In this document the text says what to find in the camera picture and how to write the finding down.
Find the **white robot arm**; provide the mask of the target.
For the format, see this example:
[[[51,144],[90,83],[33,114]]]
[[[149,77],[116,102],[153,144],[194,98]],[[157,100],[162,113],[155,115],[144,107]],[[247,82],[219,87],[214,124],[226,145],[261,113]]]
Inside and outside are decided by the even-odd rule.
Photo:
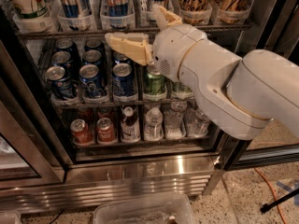
[[[251,140],[272,119],[299,136],[298,65],[264,49],[239,57],[164,7],[153,16],[160,32],[152,44],[137,33],[107,33],[107,44],[188,86],[203,113],[234,138]]]

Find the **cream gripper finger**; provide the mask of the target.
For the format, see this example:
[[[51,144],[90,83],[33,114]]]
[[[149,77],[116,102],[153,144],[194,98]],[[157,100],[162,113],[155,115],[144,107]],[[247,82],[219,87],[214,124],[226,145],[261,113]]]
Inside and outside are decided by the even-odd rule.
[[[167,10],[165,7],[154,5],[152,7],[153,18],[157,26],[162,31],[168,27],[182,24],[182,18],[177,14]]]
[[[107,33],[105,40],[111,49],[124,54],[140,65],[153,63],[149,36],[143,33]]]

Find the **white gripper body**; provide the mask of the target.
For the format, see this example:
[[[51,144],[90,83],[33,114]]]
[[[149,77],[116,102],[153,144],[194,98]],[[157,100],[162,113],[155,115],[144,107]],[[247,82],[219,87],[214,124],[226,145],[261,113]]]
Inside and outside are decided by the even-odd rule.
[[[189,24],[165,28],[155,36],[153,43],[156,69],[170,80],[178,82],[178,71],[184,56],[200,40],[207,40],[206,33]]]

